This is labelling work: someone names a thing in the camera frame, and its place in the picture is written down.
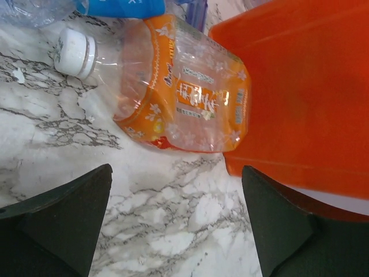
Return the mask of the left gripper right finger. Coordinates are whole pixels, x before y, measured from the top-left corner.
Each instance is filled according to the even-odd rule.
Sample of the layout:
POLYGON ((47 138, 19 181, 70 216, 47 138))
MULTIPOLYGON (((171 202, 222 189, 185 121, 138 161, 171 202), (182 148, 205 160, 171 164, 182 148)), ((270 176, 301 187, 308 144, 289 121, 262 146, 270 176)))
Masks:
POLYGON ((368 216, 318 201, 251 166, 242 185, 263 276, 368 276, 368 216))

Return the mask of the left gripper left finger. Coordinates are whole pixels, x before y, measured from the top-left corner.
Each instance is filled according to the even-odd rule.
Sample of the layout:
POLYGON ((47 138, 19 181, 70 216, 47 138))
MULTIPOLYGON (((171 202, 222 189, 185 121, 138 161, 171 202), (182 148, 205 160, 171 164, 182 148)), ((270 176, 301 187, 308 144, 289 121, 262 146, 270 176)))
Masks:
POLYGON ((88 276, 111 184, 104 164, 1 208, 1 276, 88 276))

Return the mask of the large crushed orange bottle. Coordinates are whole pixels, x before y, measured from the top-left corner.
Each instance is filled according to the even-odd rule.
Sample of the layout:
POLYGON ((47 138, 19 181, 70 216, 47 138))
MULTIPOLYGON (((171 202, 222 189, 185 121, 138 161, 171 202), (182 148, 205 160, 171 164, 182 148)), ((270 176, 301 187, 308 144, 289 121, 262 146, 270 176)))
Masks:
POLYGON ((173 14, 130 20, 105 43, 66 28, 54 66, 97 86, 103 109, 139 143, 229 152, 247 133, 244 63, 173 14))

